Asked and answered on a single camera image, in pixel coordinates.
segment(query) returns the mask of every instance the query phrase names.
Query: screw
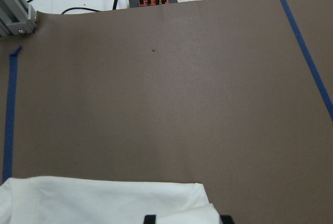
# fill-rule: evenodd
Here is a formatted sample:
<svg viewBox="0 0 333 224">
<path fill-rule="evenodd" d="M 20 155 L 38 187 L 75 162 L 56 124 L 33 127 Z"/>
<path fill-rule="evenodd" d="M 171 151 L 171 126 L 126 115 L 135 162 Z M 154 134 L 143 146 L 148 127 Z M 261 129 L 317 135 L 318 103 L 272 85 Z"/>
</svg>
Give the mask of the screw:
<svg viewBox="0 0 333 224">
<path fill-rule="evenodd" d="M 18 30 L 17 32 L 18 32 L 19 34 L 22 34 L 22 35 L 24 35 L 24 34 L 27 33 L 26 30 L 24 30 L 24 29 L 20 29 L 20 30 Z"/>
</svg>

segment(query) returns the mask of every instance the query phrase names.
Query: metal frame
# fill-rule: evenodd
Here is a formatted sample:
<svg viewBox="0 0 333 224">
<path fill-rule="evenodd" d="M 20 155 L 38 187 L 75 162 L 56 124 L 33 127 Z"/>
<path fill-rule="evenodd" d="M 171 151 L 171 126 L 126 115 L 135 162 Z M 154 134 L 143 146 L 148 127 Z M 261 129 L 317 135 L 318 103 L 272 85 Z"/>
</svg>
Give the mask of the metal frame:
<svg viewBox="0 0 333 224">
<path fill-rule="evenodd" d="M 0 37 L 33 33 L 36 11 L 26 0 L 0 0 Z"/>
</svg>

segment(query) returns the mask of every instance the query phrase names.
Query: white t-shirt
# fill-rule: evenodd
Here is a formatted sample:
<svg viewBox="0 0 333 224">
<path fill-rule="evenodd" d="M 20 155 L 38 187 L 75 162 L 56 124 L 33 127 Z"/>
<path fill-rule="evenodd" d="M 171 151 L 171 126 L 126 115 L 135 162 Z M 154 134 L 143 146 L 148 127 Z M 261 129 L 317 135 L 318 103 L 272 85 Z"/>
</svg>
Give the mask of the white t-shirt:
<svg viewBox="0 0 333 224">
<path fill-rule="evenodd" d="M 0 224 L 218 224 L 202 184 L 8 179 L 0 187 Z"/>
</svg>

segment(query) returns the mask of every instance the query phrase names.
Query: power strip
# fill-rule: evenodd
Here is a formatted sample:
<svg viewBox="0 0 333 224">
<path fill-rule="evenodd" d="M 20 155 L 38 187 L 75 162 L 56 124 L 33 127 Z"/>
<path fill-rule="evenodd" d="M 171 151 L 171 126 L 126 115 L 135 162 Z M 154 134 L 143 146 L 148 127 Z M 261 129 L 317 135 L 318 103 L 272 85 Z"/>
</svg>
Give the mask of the power strip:
<svg viewBox="0 0 333 224">
<path fill-rule="evenodd" d="M 148 1 L 144 0 L 144 4 L 140 5 L 139 0 L 129 0 L 130 2 L 130 8 L 132 7 L 146 7 L 146 6 L 155 6 L 156 5 L 156 0 L 151 0 L 151 4 L 148 5 Z M 170 3 L 177 3 L 177 0 L 166 0 L 166 4 L 170 4 Z"/>
</svg>

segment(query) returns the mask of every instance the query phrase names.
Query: blue tape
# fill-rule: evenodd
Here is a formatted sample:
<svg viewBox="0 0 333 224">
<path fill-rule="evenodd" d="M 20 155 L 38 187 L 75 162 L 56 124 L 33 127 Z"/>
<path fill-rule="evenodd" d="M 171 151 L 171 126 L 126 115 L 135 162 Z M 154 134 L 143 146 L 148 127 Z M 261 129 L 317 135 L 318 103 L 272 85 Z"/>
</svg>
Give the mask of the blue tape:
<svg viewBox="0 0 333 224">
<path fill-rule="evenodd" d="M 14 116 L 15 116 L 15 97 L 17 80 L 17 54 L 21 50 L 19 46 L 9 55 L 9 80 L 7 92 L 6 124 L 5 124 L 5 145 L 4 163 L 2 171 L 2 183 L 11 177 L 12 172 L 12 153 L 14 144 Z"/>
<path fill-rule="evenodd" d="M 319 72 L 318 72 L 318 70 L 316 68 L 316 65 L 315 65 L 315 63 L 314 63 L 314 61 L 313 61 L 313 59 L 311 57 L 311 54 L 310 54 L 310 52 L 308 50 L 308 47 L 306 46 L 306 43 L 305 43 L 305 41 L 304 41 L 304 39 L 302 37 L 301 31 L 300 31 L 300 29 L 297 26 L 295 18 L 292 15 L 292 12 L 291 12 L 291 10 L 289 8 L 287 0 L 280 0 L 280 1 L 281 1 L 281 4 L 282 4 L 282 6 L 283 6 L 283 8 L 285 10 L 287 18 L 288 18 L 289 23 L 291 25 L 291 28 L 293 30 L 293 33 L 294 33 L 294 35 L 295 35 L 295 37 L 296 37 L 296 39 L 298 41 L 298 44 L 299 44 L 299 46 L 300 46 L 300 48 L 301 48 L 301 50 L 303 52 L 305 60 L 306 60 L 308 66 L 310 68 L 310 71 L 312 73 L 314 81 L 316 82 L 316 85 L 317 85 L 318 90 L 319 90 L 319 92 L 320 92 L 320 94 L 322 96 L 322 99 L 323 99 L 323 101 L 325 103 L 325 106 L 326 106 L 326 108 L 328 110 L 328 113 L 329 113 L 329 115 L 330 115 L 330 117 L 331 117 L 331 119 L 333 121 L 333 104 L 332 104 L 331 99 L 329 98 L 329 95 L 327 93 L 325 85 L 324 85 L 324 83 L 323 83 L 323 81 L 321 79 L 321 76 L 320 76 L 320 74 L 319 74 Z"/>
</svg>

